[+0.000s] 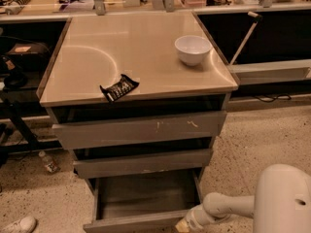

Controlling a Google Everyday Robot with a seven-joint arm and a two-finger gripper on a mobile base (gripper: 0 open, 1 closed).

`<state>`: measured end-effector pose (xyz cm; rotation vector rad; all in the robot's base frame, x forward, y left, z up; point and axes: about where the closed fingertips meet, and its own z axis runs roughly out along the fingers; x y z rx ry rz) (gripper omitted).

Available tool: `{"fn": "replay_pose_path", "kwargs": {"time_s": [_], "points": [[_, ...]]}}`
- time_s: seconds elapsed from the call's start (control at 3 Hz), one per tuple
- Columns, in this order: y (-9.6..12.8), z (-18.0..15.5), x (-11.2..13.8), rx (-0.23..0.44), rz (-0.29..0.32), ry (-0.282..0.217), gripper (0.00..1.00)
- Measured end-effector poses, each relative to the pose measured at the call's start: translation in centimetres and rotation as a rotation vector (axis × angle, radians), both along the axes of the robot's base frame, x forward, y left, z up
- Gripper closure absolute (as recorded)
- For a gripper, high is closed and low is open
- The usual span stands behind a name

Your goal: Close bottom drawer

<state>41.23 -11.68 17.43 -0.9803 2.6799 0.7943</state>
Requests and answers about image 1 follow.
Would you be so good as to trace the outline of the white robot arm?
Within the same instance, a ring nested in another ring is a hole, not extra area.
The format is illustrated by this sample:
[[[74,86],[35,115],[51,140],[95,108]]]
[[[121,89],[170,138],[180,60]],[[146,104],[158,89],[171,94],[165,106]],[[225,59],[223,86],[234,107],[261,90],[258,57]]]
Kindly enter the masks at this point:
[[[311,233],[311,176],[285,164],[265,168],[252,196],[207,194],[175,225],[192,233],[232,215],[253,220],[253,233]]]

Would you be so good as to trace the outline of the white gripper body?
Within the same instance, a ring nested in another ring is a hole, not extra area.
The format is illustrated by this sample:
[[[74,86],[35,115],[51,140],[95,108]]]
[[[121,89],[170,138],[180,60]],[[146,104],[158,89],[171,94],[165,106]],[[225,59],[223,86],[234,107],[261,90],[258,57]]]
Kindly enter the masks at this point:
[[[175,224],[179,233],[191,233],[202,230],[207,224],[206,212],[201,205],[190,209],[187,214]]]

